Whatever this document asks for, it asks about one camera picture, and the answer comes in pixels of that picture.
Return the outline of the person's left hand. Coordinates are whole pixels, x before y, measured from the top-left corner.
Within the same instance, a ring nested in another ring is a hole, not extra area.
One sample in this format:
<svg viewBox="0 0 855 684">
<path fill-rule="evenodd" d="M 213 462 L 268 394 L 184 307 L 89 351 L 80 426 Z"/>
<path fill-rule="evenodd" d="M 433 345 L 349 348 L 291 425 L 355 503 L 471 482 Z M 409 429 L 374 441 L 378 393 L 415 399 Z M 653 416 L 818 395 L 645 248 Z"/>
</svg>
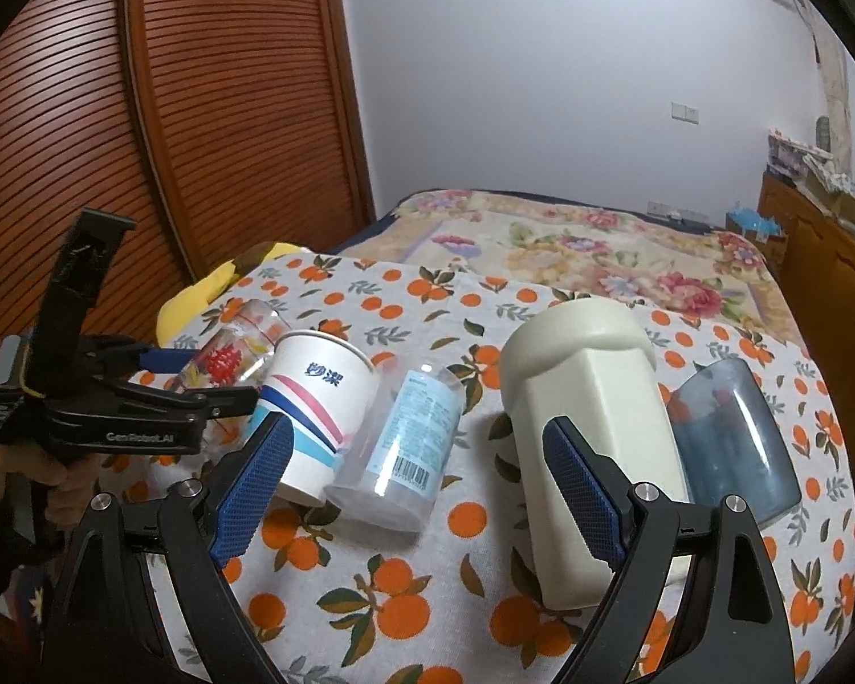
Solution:
<svg viewBox="0 0 855 684">
<path fill-rule="evenodd" d="M 7 477 L 19 474 L 49 488 L 44 517 L 50 523 L 60 528 L 75 527 L 91 503 L 103 460 L 103 455 L 91 454 L 64 466 L 33 443 L 0 445 L 0 502 Z"/>
</svg>

